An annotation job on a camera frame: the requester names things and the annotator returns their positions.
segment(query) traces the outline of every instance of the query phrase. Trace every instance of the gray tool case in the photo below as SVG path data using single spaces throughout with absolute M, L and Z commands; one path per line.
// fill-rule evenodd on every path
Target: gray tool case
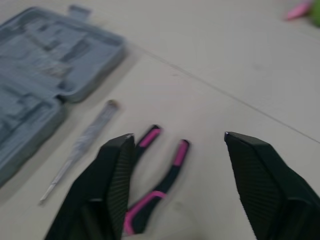
M 33 7 L 0 26 L 0 186 L 125 55 L 124 39 L 70 16 Z

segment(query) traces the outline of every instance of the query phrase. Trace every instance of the green object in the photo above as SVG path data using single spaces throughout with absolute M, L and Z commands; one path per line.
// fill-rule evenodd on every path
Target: green object
M 310 11 L 310 18 L 314 25 L 320 27 L 320 0 L 314 1 Z

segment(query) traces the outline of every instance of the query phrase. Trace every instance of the pink object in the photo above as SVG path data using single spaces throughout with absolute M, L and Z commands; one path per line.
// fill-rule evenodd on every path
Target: pink object
M 140 147 L 146 147 L 161 132 L 161 129 L 153 129 L 140 143 Z
M 132 219 L 135 217 L 135 215 L 153 198 L 159 197 L 164 198 L 167 194 L 161 191 L 153 191 L 150 192 L 148 195 L 146 195 L 141 201 L 139 201 L 130 211 L 128 211 L 125 215 L 124 219 L 124 230 L 128 235 L 135 234 L 135 231 L 133 230 L 131 226 Z
M 179 149 L 178 149 L 178 153 L 176 154 L 176 158 L 174 160 L 173 165 L 180 166 L 182 164 L 184 157 L 186 155 L 187 149 L 188 149 L 187 142 L 182 140 L 182 142 L 180 143 Z
M 313 0 L 307 0 L 300 3 L 298 6 L 296 6 L 294 9 L 288 12 L 285 19 L 293 20 L 306 15 L 310 11 L 312 7 L 312 3 L 313 3 Z

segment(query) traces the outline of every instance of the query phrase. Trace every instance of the screwdriver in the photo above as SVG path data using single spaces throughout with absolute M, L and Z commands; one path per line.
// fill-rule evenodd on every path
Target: screwdriver
M 95 139 L 99 136 L 104 126 L 110 121 L 119 109 L 119 104 L 114 100 L 106 102 L 101 112 L 97 115 L 95 120 L 86 128 L 81 136 L 73 144 L 72 151 L 67 158 L 65 164 L 62 166 L 54 180 L 51 182 L 45 194 L 41 197 L 39 204 L 42 205 L 49 194 L 66 174 L 66 172 L 81 159 L 81 157 L 88 151 Z

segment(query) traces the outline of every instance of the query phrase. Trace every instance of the black textured surface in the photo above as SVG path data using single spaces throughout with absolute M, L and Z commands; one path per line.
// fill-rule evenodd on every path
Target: black textured surface
M 123 223 L 128 209 L 129 183 L 132 172 L 133 146 L 126 142 L 116 163 L 115 171 L 107 192 L 107 208 L 115 239 L 121 239 Z
M 226 133 L 225 142 L 240 200 L 256 238 L 320 239 L 320 198 L 274 148 L 234 132 Z
M 45 240 L 121 239 L 134 146 L 134 137 L 126 134 L 100 148 L 96 159 L 72 184 Z
M 269 230 L 281 207 L 277 184 L 250 146 L 230 140 L 228 150 L 240 200 L 256 238 L 268 239 Z

